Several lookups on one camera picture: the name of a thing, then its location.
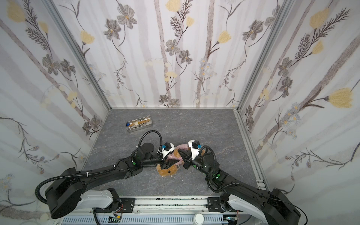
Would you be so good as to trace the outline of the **brown teddy bear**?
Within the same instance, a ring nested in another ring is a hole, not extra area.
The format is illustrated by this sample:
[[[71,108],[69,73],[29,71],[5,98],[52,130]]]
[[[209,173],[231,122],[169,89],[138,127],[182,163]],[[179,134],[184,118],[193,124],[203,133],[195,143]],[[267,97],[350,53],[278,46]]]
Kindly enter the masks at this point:
[[[163,164],[159,163],[156,166],[156,170],[160,176],[173,176],[178,172],[180,167],[184,165],[185,162],[179,150],[190,152],[190,148],[186,144],[176,146],[174,152],[164,159],[165,162]]]

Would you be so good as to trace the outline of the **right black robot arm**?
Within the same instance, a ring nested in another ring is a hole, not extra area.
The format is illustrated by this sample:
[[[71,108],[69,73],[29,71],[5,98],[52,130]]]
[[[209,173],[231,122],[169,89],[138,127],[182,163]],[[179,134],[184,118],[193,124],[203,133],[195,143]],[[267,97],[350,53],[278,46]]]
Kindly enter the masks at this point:
[[[247,213],[267,225],[297,225],[301,218],[299,210],[278,189],[262,190],[245,184],[229,173],[224,172],[217,162],[213,150],[204,155],[192,156],[190,150],[179,150],[184,161],[184,168],[190,167],[205,174],[208,188],[214,193],[221,193],[224,210]]]

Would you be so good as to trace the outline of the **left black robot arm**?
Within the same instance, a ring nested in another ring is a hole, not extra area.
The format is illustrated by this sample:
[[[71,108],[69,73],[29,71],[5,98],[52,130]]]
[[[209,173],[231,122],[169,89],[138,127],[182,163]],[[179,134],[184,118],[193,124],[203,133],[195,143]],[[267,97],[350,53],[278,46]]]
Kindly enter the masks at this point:
[[[35,189],[38,200],[49,207],[51,217],[58,219],[74,210],[82,208],[98,208],[101,212],[117,212],[123,210],[123,203],[115,189],[104,191],[92,189],[116,180],[128,179],[141,173],[145,167],[160,166],[169,170],[179,162],[169,159],[174,152],[172,143],[161,144],[158,151],[154,145],[144,143],[131,153],[129,157],[119,159],[114,165],[99,169],[77,171],[74,167],[41,182]]]

